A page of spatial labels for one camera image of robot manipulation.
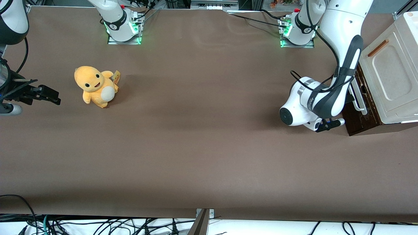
yellow plush toy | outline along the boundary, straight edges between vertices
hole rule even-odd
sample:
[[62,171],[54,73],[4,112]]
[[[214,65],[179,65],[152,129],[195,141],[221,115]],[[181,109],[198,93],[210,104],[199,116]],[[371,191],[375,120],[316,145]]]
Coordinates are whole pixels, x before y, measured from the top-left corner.
[[120,73],[116,70],[115,74],[111,71],[99,72],[90,66],[81,66],[74,72],[74,79],[81,89],[83,89],[83,100],[86,104],[93,101],[101,108],[107,107],[107,102],[115,97],[118,91]]

table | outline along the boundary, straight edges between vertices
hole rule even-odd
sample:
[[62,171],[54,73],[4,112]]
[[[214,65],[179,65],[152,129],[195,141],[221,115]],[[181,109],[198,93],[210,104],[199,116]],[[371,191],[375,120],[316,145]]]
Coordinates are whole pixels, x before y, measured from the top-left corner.
[[[274,22],[262,13],[245,15]],[[367,16],[365,45],[392,22]],[[142,45],[107,45],[93,8],[33,7],[21,74],[60,92],[1,117],[0,193],[35,213],[225,219],[411,221],[417,128],[349,137],[288,127],[290,69],[322,80],[326,45],[280,48],[275,26],[220,10],[161,10]],[[16,69],[24,44],[6,59]],[[109,108],[82,101],[74,69],[122,74]],[[21,202],[1,213],[28,213]]]

black cable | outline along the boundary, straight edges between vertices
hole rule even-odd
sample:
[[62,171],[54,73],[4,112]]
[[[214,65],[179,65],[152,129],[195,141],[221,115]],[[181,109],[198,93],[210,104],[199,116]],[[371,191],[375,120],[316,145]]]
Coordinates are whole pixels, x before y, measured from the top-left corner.
[[[293,71],[293,70],[291,70],[290,71],[290,74],[301,84],[301,85],[303,85],[306,89],[309,89],[309,90],[311,90],[311,91],[316,91],[315,89],[312,89],[312,88],[310,88],[310,87],[308,87],[305,83],[303,83],[303,82],[301,82],[300,81],[300,76],[299,76],[299,78],[297,78],[295,75],[294,75],[294,73],[296,73],[295,71]],[[330,80],[331,78],[333,78],[334,77],[334,75],[332,75],[331,77],[329,77],[329,78],[327,78],[326,80],[324,80],[323,82],[321,82],[321,84],[324,84],[326,81],[328,81],[328,80]],[[332,87],[332,88],[328,88],[328,89],[321,89],[321,90],[318,90],[318,92],[319,93],[325,93],[325,92],[332,92],[332,91],[335,91],[335,90],[337,90],[338,88],[340,88],[340,87],[342,87],[342,86],[344,86],[344,85],[346,85],[347,83],[350,83],[350,82],[352,82],[353,80],[354,80],[354,76],[352,76],[349,80],[347,80],[346,82],[344,82],[343,84],[340,84],[340,85],[338,85],[338,86],[336,86],[336,87]]]
[[48,229],[49,229],[49,231],[51,232],[51,233],[49,233],[49,234],[53,234],[53,235],[57,235],[57,233],[56,233],[56,231],[53,229],[53,227],[49,224],[49,221],[46,221],[46,226],[48,227]]
[[311,24],[311,28],[315,31],[315,33],[318,35],[318,37],[331,49],[332,53],[334,54],[335,60],[337,61],[337,65],[338,65],[339,62],[338,62],[338,56],[337,56],[336,52],[334,51],[332,46],[322,37],[322,35],[318,33],[318,31],[314,27],[314,24],[312,23],[311,15],[309,14],[309,0],[306,0],[305,4],[306,4],[306,14],[308,15],[308,20],[309,20],[309,23]]
[[370,235],[373,235],[373,231],[375,230],[375,227],[376,227],[375,222],[373,222],[372,224],[373,224],[373,226],[372,226],[372,230],[370,230]]
[[125,221],[121,222],[118,226],[113,227],[113,228],[110,228],[110,230],[109,230],[109,235],[110,235],[113,231],[115,231],[117,228],[121,227],[124,223],[128,222],[129,220],[130,220],[130,219],[127,219],[127,220],[125,220]]
[[0,10],[0,15],[3,14],[7,9],[9,9],[10,5],[12,5],[13,0],[8,0],[6,5]]
[[26,63],[26,59],[28,58],[28,50],[29,50],[29,45],[28,45],[28,39],[25,37],[25,46],[26,46],[26,52],[25,52],[25,58],[23,58],[22,64],[19,66],[19,68],[16,70],[16,73],[19,73],[20,70],[23,68],[23,66]]
[[[28,201],[26,201],[26,199],[24,197],[22,197],[20,195],[16,195],[16,194],[4,194],[4,195],[0,195],[0,197],[18,197],[18,198],[20,198],[28,206],[29,210],[31,210],[33,220],[34,220],[34,222],[36,224],[35,212],[33,212],[33,209],[31,207],[31,205],[29,205]],[[38,226],[36,224],[36,234],[39,233],[38,229],[39,228],[38,228]]]
[[283,26],[283,25],[272,24],[272,23],[269,23],[269,22],[264,22],[264,21],[261,21],[261,20],[255,20],[255,19],[251,19],[251,18],[248,18],[248,17],[240,16],[240,15],[234,15],[234,14],[231,14],[231,15],[239,17],[239,18],[243,18],[243,19],[246,19],[246,20],[252,20],[252,21],[255,21],[255,22],[267,24],[267,25],[273,25],[273,26],[277,26],[277,27],[280,27],[280,28],[286,28],[286,26]]
[[311,233],[309,233],[308,235],[313,235],[313,234],[314,234],[315,229],[316,229],[316,227],[318,227],[318,225],[319,225],[319,223],[320,223],[320,222],[321,222],[321,221],[318,221],[318,222],[316,223],[316,225],[313,227],[313,229],[312,229]]
[[[348,226],[350,226],[351,231],[353,232],[353,234],[349,234],[349,233],[347,232],[347,230],[345,230],[345,224],[348,224]],[[356,233],[354,232],[353,226],[351,226],[351,224],[350,224],[349,222],[347,222],[347,221],[344,221],[344,222],[342,223],[342,229],[344,230],[344,232],[345,232],[347,235],[356,235]]]
[[134,232],[134,235],[138,235],[142,231],[142,229],[145,228],[145,226],[147,226],[149,223],[151,223],[154,220],[156,219],[150,219],[150,220],[146,219],[145,223],[136,232]]
[[276,19],[276,20],[280,20],[280,18],[282,18],[282,17],[285,17],[286,15],[282,15],[282,16],[274,16],[274,15],[272,15],[272,14],[270,14],[270,12],[268,12],[268,11],[266,11],[266,10],[264,10],[264,9],[261,9],[260,10],[261,12],[265,12],[267,15],[269,15],[271,18],[273,18],[273,19]]
[[104,222],[102,225],[100,225],[97,229],[96,229],[96,231],[93,233],[93,235],[95,235],[96,233],[97,233],[97,231],[99,231],[99,229],[103,226],[103,225],[105,225],[105,223],[110,223],[110,220],[107,220],[106,222]]

cable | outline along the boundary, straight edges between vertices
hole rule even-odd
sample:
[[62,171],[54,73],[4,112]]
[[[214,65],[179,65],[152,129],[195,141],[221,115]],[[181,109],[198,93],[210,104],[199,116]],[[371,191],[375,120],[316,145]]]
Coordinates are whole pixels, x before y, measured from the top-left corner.
[[3,14],[7,9],[9,9],[10,5],[12,5],[13,0],[8,0],[6,5],[0,10],[0,15]]
[[320,223],[320,222],[321,222],[321,221],[318,221],[318,222],[316,223],[316,225],[313,227],[313,229],[312,229],[311,233],[309,233],[308,235],[313,235],[313,234],[314,234],[315,229],[316,229],[316,227],[318,227],[318,225],[319,225],[319,223]]
[[127,219],[127,220],[123,221],[122,223],[120,223],[118,226],[113,227],[113,228],[110,228],[110,230],[109,230],[109,235],[110,235],[113,231],[115,231],[117,228],[121,227],[124,223],[128,222],[129,220],[130,220],[130,219]]
[[375,227],[376,227],[375,222],[373,222],[372,224],[373,224],[373,226],[372,226],[372,230],[370,230],[370,235],[373,235],[373,231],[375,230]]
[[238,9],[238,10],[241,10],[242,9],[242,7],[243,6],[245,6],[245,4],[248,2],[248,0],[246,0],[243,4],[242,4],[242,6]]
[[261,9],[260,10],[261,12],[265,12],[267,15],[269,15],[271,18],[273,18],[273,19],[276,19],[276,20],[280,20],[280,18],[282,18],[282,17],[285,17],[286,15],[282,15],[282,16],[274,16],[274,15],[272,15],[272,14],[270,14],[270,12],[268,12],[268,11],[266,11],[266,10],[264,10],[264,9]]
[[[0,195],[0,197],[18,197],[18,198],[20,198],[28,206],[29,210],[31,210],[33,220],[35,221],[35,224],[36,224],[35,212],[33,212],[33,209],[31,207],[31,205],[29,205],[28,201],[26,201],[25,198],[23,198],[20,195],[16,195],[16,194],[4,194],[4,195]],[[36,234],[38,235],[38,233],[39,233],[38,226],[36,226]]]
[[306,14],[308,15],[308,20],[309,20],[309,23],[311,24],[311,28],[315,31],[315,33],[318,35],[318,37],[331,49],[332,53],[334,54],[335,60],[337,61],[337,65],[338,65],[339,62],[338,62],[338,56],[337,56],[336,52],[331,47],[331,45],[321,36],[321,34],[318,33],[318,31],[314,27],[314,24],[312,23],[311,15],[309,14],[309,0],[306,0],[305,4],[306,4]]
[[[353,232],[353,234],[349,234],[349,233],[347,232],[347,230],[345,230],[345,224],[348,224],[348,226],[350,226],[351,231]],[[354,232],[353,226],[351,226],[351,224],[350,224],[349,222],[347,222],[347,221],[344,221],[344,222],[342,223],[342,229],[344,230],[344,232],[345,232],[347,235],[356,235],[356,233]]]
[[48,234],[48,231],[46,230],[46,217],[47,217],[48,215],[45,215],[45,217],[43,218],[43,230],[44,230],[44,232],[45,232],[45,235],[49,235]]
[[248,18],[248,17],[240,16],[240,15],[234,15],[234,14],[231,14],[231,15],[239,17],[239,18],[243,18],[243,19],[246,19],[246,20],[252,20],[252,21],[255,21],[255,22],[267,24],[267,25],[273,25],[273,26],[277,26],[277,27],[280,27],[280,28],[286,28],[286,26],[283,26],[283,25],[272,24],[272,23],[269,23],[269,22],[264,22],[264,21],[261,21],[261,20],[255,20],[255,19],[251,19],[251,18]]
[[23,58],[22,64],[16,70],[16,73],[19,73],[20,72],[20,70],[23,68],[23,66],[26,63],[26,59],[28,58],[29,45],[28,45],[28,39],[26,37],[25,37],[25,46],[26,46],[25,58]]
[[144,20],[144,23],[145,23],[145,21],[147,21],[149,18],[151,18],[155,13],[157,13],[158,11],[159,11],[160,9],[157,9],[157,10],[155,10],[150,16],[148,16],[145,20]]

metal bracket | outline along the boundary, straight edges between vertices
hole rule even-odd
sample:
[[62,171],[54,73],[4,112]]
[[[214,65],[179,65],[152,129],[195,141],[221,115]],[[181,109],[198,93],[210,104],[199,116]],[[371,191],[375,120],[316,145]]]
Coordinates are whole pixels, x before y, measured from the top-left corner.
[[197,209],[196,210],[197,218],[191,226],[187,235],[207,235],[209,218],[214,216],[215,213],[213,209]]
[[349,88],[348,91],[354,98],[354,101],[353,101],[354,109],[359,112],[362,112],[363,115],[366,115],[367,114],[366,103],[363,100],[360,87],[357,84],[355,79],[350,83],[348,88]]
[[[196,218],[199,216],[199,213],[202,209],[196,209]],[[215,209],[209,209],[209,219],[213,219],[215,217]]]

